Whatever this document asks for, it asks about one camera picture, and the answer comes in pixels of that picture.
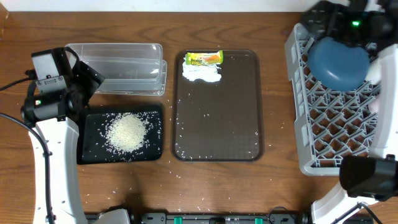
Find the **dark blue plate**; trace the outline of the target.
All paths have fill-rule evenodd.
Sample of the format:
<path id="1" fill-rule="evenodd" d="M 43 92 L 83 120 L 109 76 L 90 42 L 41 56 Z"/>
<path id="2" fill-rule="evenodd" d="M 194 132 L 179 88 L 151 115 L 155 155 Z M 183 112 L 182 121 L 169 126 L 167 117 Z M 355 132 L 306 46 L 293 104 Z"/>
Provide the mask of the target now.
<path id="1" fill-rule="evenodd" d="M 369 70 L 368 53 L 325 37 L 311 47 L 307 67 L 322 85 L 336 91 L 352 91 L 361 86 Z"/>

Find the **cream white cup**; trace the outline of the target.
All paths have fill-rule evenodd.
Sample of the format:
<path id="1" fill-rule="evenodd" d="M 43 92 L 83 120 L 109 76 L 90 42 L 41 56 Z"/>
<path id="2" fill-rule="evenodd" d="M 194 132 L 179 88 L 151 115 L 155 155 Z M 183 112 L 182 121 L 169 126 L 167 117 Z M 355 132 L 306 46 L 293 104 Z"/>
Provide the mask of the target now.
<path id="1" fill-rule="evenodd" d="M 378 85 L 380 83 L 381 68 L 380 68 L 379 59 L 375 59 L 373 62 L 371 62 L 365 80 L 367 82 L 370 82 L 372 85 Z"/>

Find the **pile of white rice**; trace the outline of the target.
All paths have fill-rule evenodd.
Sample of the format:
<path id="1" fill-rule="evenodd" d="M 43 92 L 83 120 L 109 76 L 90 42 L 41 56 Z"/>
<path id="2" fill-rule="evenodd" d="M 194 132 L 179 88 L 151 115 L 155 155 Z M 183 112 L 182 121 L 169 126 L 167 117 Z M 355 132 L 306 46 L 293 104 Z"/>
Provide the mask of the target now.
<path id="1" fill-rule="evenodd" d="M 159 111 L 107 113 L 99 131 L 110 162 L 151 161 L 162 154 L 162 118 Z"/>

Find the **pink cup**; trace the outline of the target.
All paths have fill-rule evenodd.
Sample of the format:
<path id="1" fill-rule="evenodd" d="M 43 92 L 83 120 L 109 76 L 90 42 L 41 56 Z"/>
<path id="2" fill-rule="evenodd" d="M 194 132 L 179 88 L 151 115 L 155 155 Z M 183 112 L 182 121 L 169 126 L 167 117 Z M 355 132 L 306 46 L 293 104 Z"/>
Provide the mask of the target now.
<path id="1" fill-rule="evenodd" d="M 379 96 L 375 96 L 372 102 L 368 104 L 369 111 L 371 113 L 377 113 L 379 111 Z"/>

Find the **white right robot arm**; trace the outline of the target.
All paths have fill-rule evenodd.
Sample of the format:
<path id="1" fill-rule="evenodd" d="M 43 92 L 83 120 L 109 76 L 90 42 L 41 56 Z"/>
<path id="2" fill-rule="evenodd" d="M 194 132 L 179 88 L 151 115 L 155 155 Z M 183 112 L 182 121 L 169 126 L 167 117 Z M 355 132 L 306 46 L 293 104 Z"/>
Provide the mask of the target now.
<path id="1" fill-rule="evenodd" d="M 397 195 L 397 2 L 379 1 L 378 11 L 366 6 L 366 1 L 345 6 L 319 1 L 300 18 L 316 40 L 307 63 L 317 80 L 348 91 L 377 70 L 381 86 L 368 156 L 342 160 L 337 185 L 312 204 L 310 223 L 343 223 Z"/>

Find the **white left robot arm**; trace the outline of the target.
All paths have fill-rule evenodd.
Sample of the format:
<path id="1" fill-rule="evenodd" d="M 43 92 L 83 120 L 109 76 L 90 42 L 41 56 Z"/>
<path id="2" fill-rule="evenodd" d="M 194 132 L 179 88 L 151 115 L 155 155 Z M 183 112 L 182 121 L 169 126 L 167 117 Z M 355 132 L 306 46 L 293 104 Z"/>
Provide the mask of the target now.
<path id="1" fill-rule="evenodd" d="M 21 115 L 34 150 L 34 223 L 130 223 L 125 208 L 87 215 L 80 198 L 78 120 L 104 77 L 69 47 L 33 53 L 32 61 Z"/>

